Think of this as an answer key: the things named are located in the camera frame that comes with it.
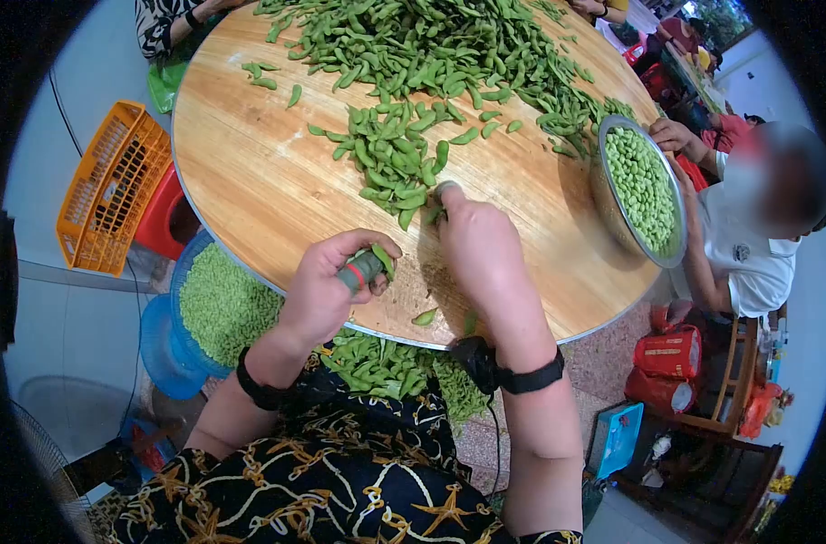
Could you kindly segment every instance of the bracelet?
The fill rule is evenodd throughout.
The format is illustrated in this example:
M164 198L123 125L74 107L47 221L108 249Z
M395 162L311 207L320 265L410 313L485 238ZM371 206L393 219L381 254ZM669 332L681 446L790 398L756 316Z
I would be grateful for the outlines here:
M198 30L199 28L204 26L204 23L201 23L201 21L195 18L193 10L187 11L183 14L183 16L186 17L187 23L189 23L189 26L191 26L193 30Z

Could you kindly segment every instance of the plastic bag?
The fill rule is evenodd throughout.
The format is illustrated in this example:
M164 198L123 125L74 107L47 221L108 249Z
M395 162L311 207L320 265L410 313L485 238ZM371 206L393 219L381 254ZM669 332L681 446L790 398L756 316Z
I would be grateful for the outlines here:
M636 343L633 364L649 376L695 378L700 372L700 332L680 325L675 332L646 336Z
M159 113L168 113L174 108L174 99L177 98L177 90L187 71L189 60L221 20L221 16L212 16L203 27L176 45L171 55L150 62L150 68L146 71L146 88Z
M682 413L694 404L696 391L686 381L646 376L634 366L624 385L624 395L631 400L644 402L662 414Z
M150 63L150 69L146 71L146 88L159 113L168 113L173 109L177 89L189 65L189 61L170 61Z

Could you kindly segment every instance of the red bag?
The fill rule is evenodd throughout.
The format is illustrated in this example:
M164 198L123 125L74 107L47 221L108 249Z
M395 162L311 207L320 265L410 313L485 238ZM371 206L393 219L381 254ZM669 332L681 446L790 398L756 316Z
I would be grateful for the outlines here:
M700 331L680 325L675 332L646 336L636 342L633 364L649 376L695 378L700 372Z
M687 381L646 376L637 367L630 371L624 395L644 402L660 413L681 413L694 404L696 392Z

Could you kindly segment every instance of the red plastic stool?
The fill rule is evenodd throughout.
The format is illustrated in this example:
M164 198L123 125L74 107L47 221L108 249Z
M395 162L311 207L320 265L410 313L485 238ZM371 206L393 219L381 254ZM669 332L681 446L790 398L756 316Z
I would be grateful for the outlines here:
M174 163L168 166L159 186L147 204L144 215L135 231L135 241L148 249L157 252L163 257L177 260L183 252L180 244L171 236L171 215L180 200L183 199L183 189L177 178Z
M631 66L636 64L636 61L639 60L639 57L645 52L645 45L643 43L638 43L631 47L630 49L626 50L622 53L622 57L624 60L628 62Z

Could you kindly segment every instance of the round wooden table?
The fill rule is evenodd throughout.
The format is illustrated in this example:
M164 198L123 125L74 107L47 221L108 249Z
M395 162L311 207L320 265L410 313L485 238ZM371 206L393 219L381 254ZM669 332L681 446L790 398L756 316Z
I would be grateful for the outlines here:
M572 11L563 29L535 10L551 37L578 36L566 44L571 57L594 75L595 84L575 85L603 99L633 106L647 126L657 110L621 55L590 24ZM356 227L382 231L404 251L395 282L380 299L353 308L353 326L367 332L435 348L462 334L468 302L452 281L433 226L420 226L420 214L404 232L396 218L358 196L363 175L346 159L331 158L335 144L308 132L307 123L347 132L346 104L372 107L373 86L354 83L331 93L337 74L307 75L308 66L287 59L283 43L297 40L294 24L276 44L265 43L270 19L244 6L210 33L189 63L174 107L172 142L180 182L201 222L232 256L270 286L285 290L301 255L315 241ZM275 92L249 84L242 63L271 63ZM292 86L304 91L287 109ZM430 104L424 93L415 100ZM469 120L441 123L427 131L429 156L437 141L469 126L482 127L469 95L453 99ZM654 282L660 269L626 252L604 227L592 201L588 164L551 151L535 123L539 113L513 96L500 109L504 126L488 140L451 146L440 180L456 180L469 198L504 210L522 236L525 260L559 342L613 321ZM510 120L524 127L505 133ZM410 320L440 307L428 327Z

